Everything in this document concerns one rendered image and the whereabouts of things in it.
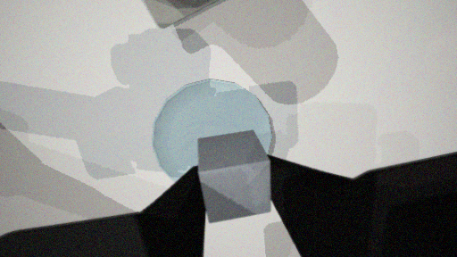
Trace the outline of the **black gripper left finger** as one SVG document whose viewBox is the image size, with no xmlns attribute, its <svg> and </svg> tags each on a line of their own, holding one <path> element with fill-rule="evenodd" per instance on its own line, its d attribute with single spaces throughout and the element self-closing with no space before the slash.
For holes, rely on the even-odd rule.
<svg viewBox="0 0 457 257">
<path fill-rule="evenodd" d="M 0 257 L 204 257 L 205 213 L 194 166 L 142 211 L 8 232 Z"/>
</svg>

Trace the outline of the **grey balance beam with round pans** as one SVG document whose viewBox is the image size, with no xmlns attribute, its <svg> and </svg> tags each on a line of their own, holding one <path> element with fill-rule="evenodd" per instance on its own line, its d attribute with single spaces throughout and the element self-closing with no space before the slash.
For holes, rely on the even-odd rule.
<svg viewBox="0 0 457 257">
<path fill-rule="evenodd" d="M 144 0 L 160 28 L 166 28 L 218 0 Z"/>
</svg>

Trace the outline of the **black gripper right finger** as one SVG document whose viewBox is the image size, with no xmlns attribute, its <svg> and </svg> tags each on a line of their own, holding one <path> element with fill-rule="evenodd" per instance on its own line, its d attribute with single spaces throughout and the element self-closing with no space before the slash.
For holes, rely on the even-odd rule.
<svg viewBox="0 0 457 257">
<path fill-rule="evenodd" d="M 271 201 L 301 257 L 381 257 L 393 206 L 457 191 L 457 152 L 355 178 L 268 157 Z"/>
</svg>

